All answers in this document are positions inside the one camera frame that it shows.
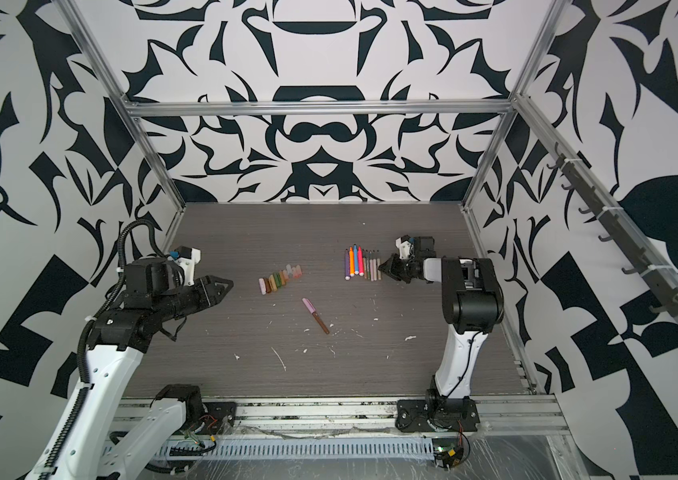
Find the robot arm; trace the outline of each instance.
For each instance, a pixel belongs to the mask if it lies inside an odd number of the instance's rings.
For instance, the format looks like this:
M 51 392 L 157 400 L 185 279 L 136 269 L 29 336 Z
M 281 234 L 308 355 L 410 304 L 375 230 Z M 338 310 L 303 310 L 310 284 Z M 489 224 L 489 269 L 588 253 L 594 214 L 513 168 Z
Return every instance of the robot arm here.
M 379 266 L 391 278 L 441 283 L 443 318 L 449 323 L 446 349 L 433 384 L 433 398 L 469 397 L 478 352 L 503 319 L 503 297 L 489 259 L 437 258 L 431 236 L 402 236 L 398 253 Z
M 135 224 L 127 226 L 118 238 L 118 251 L 121 240 Z M 166 438 L 198 425 L 203 415 L 200 389 L 166 386 L 155 397 L 150 413 L 108 455 L 102 456 L 115 410 L 152 336 L 162 332 L 175 341 L 181 327 L 170 334 L 164 330 L 164 322 L 180 318 L 186 321 L 187 315 L 221 302 L 233 286 L 230 280 L 216 276 L 193 278 L 195 264 L 200 261 L 199 250 L 179 247 L 163 256 L 154 240 L 152 244 L 159 256 L 128 265 L 123 265 L 123 250 L 118 268 L 121 278 L 97 316 L 89 317 L 81 336 L 78 351 L 83 351 L 85 358 L 78 363 L 78 367 L 82 366 L 81 380 L 27 479 L 136 478 L 145 466 L 150 467 L 149 460 Z M 152 469 L 162 473 L 171 470 L 164 468 L 164 472 L 155 466 Z

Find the white debris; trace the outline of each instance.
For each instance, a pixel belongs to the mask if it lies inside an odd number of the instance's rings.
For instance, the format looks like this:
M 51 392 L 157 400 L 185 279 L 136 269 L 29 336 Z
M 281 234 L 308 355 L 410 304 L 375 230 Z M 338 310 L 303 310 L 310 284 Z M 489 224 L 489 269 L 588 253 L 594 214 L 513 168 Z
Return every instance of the white debris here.
M 273 348 L 273 347 L 270 347 L 270 348 L 272 349 L 273 352 L 275 352 L 275 355 L 277 355 L 277 352 L 275 351 L 275 348 Z M 283 366 L 283 371 L 285 372 L 285 371 L 286 371 L 286 364 L 283 363 L 283 359 L 281 359 L 281 356 L 280 356 L 280 355 L 277 355 L 277 359 L 281 361 L 281 365 Z

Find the black and white wallpaper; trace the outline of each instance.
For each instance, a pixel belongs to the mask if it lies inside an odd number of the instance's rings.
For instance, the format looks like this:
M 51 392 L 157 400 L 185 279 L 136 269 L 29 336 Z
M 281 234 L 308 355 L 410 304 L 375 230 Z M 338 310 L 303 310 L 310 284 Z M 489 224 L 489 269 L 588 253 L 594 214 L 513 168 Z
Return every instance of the black and white wallpaper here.
M 678 1 L 574 0 L 530 89 L 678 269 Z M 510 317 L 592 478 L 678 479 L 678 325 L 528 126 L 473 205 Z
M 462 200 L 498 114 L 143 122 L 190 202 Z
M 0 2 L 0 478 L 19 478 L 76 380 L 123 224 L 175 208 L 49 0 Z M 149 251 L 134 231 L 128 254 Z
M 518 117 L 472 205 L 508 321 L 592 478 L 678 480 L 678 325 L 552 163 Z
M 550 0 L 85 0 L 134 101 L 509 95 Z
M 678 0 L 575 0 L 530 96 L 678 269 Z

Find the gray wooden table surface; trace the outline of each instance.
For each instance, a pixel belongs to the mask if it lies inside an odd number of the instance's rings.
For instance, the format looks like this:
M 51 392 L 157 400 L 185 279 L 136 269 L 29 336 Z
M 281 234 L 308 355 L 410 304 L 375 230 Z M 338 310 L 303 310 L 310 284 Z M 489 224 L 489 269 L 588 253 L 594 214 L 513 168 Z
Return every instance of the gray wooden table surface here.
M 456 204 L 190 204 L 174 245 L 201 250 L 196 276 L 235 287 L 190 316 L 176 343 L 155 336 L 125 395 L 150 397 L 169 383 L 199 385 L 205 396 L 423 395 L 446 342 L 440 284 L 344 279 L 346 248 L 386 259 L 405 234 L 434 236 L 439 256 L 475 255 Z M 257 279 L 286 264 L 300 264 L 302 278 L 261 295 Z M 522 392 L 513 360 L 496 328 L 473 392 Z

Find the pink pen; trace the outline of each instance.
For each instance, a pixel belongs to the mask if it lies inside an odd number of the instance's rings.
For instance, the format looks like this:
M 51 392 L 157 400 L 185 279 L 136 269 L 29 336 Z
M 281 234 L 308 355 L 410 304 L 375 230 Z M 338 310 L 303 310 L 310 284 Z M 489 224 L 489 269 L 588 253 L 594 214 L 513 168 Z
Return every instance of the pink pen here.
M 310 301 L 307 300 L 306 298 L 301 299 L 301 301 L 305 304 L 307 310 L 309 310 L 310 313 L 312 313 L 312 316 L 315 317 L 315 321 L 317 321 L 317 324 L 321 326 L 326 335 L 330 335 L 331 332 L 328 331 L 328 327 L 326 326 L 326 324 L 323 323 L 323 320 L 321 320 L 321 318 L 317 315 L 315 307 L 312 305 L 312 303 L 310 303 Z
M 360 268 L 358 273 L 363 276 L 363 249 L 360 247 L 357 248 L 357 263 Z

